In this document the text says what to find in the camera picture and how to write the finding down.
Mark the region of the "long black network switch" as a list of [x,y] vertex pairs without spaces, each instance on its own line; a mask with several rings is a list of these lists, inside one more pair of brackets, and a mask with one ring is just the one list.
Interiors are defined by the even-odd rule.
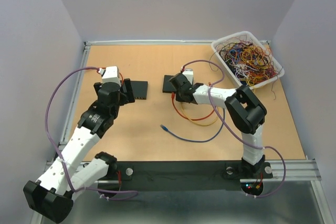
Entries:
[[147,81],[131,81],[133,95],[136,100],[146,100],[148,95]]

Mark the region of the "small black network switch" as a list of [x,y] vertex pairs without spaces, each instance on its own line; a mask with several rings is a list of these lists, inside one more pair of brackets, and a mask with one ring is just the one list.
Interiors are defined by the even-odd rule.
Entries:
[[165,75],[163,80],[163,93],[176,93],[176,90],[172,86],[172,84],[169,82],[169,79],[173,76]]

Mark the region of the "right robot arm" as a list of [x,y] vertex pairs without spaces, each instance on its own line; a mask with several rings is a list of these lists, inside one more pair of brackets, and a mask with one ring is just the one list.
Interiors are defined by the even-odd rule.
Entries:
[[241,132],[241,137],[235,133],[233,136],[243,143],[244,162],[259,166],[265,160],[262,132],[267,110],[249,87],[221,89],[203,83],[191,84],[182,73],[171,77],[169,82],[183,102],[206,104],[228,111],[233,124]]

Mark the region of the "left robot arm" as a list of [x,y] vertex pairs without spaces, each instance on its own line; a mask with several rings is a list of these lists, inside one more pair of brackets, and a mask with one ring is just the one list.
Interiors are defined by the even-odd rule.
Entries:
[[85,111],[72,137],[58,158],[36,181],[23,188],[28,206],[54,223],[69,215],[74,201],[97,179],[116,168],[116,158],[99,153],[82,171],[77,168],[118,117],[119,108],[135,102],[130,79],[123,85],[115,82],[95,83],[97,100]]

